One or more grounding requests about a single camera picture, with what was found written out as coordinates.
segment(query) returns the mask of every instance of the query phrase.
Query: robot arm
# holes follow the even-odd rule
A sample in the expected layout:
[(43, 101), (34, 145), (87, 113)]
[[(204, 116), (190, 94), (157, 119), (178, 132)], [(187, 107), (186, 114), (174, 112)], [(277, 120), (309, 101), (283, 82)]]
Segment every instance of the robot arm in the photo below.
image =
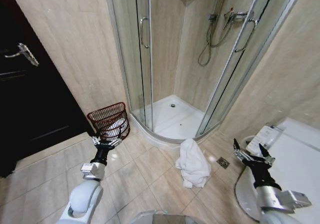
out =
[(121, 138), (112, 142), (103, 141), (92, 137), (96, 155), (90, 163), (84, 163), (81, 167), (85, 181), (75, 187), (71, 192), (69, 202), (57, 224), (90, 224), (92, 216), (103, 194), (100, 181), (105, 175), (108, 152), (121, 143)]
[(240, 149), (236, 139), (233, 140), (234, 154), (246, 166), (254, 177), (254, 188), (258, 193), (257, 206), (261, 210), (262, 224), (298, 224), (299, 222), (288, 214), (295, 213), (296, 208), (308, 207), (311, 204), (303, 193), (282, 191), (279, 184), (271, 177), (268, 169), (272, 167), (275, 158), (259, 144), (262, 157), (251, 156)]

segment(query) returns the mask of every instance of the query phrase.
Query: dark door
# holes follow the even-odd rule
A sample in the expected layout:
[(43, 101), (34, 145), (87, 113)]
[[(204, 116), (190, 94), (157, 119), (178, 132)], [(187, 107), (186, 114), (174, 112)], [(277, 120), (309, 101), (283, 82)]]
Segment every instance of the dark door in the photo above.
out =
[[(0, 15), (1, 162), (11, 163), (5, 175), (17, 160), (92, 129), (16, 1), (0, 0)], [(38, 66), (23, 54), (6, 57), (20, 43)]]

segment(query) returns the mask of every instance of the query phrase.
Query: floor drain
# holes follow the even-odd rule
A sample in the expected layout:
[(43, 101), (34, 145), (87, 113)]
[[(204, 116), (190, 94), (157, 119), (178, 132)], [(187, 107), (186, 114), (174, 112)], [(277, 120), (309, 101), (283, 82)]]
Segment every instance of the floor drain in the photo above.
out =
[(220, 166), (222, 166), (224, 169), (226, 169), (229, 166), (229, 162), (224, 159), (223, 157), (220, 157), (217, 161), (216, 161)]

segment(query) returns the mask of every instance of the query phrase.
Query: shower hose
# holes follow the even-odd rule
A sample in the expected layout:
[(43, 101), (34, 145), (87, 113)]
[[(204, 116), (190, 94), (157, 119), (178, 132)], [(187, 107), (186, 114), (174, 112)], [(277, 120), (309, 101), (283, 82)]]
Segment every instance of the shower hose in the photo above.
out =
[[(201, 51), (199, 57), (198, 57), (198, 64), (202, 67), (206, 66), (209, 62), (210, 62), (210, 59), (211, 59), (211, 48), (215, 48), (215, 47), (218, 47), (220, 46), (223, 41), (226, 39), (230, 29), (232, 28), (232, 25), (233, 25), (233, 22), (230, 22), (229, 24), (229, 27), (227, 29), (227, 31), (225, 32), (224, 36), (222, 37), (222, 39), (217, 43), (217, 44), (212, 44), (212, 35), (213, 35), (213, 24), (214, 24), (214, 21), (210, 21), (210, 25), (209, 25), (209, 28), (208, 28), (208, 31), (206, 33), (206, 45), (204, 47), (204, 49)], [(200, 59), (201, 59), (201, 56), (205, 53), (206, 51), (206, 48), (209, 48), (208, 49), (208, 59), (206, 60), (205, 63), (201, 63)]]

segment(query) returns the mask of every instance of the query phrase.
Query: red wire basket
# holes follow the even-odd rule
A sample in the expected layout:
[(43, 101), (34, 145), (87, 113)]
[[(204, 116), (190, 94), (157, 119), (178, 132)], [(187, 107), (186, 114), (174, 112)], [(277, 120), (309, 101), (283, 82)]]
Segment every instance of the red wire basket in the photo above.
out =
[(119, 135), (125, 139), (130, 132), (129, 120), (123, 102), (88, 113), (87, 117), (93, 127), (100, 133), (101, 140), (113, 141)]

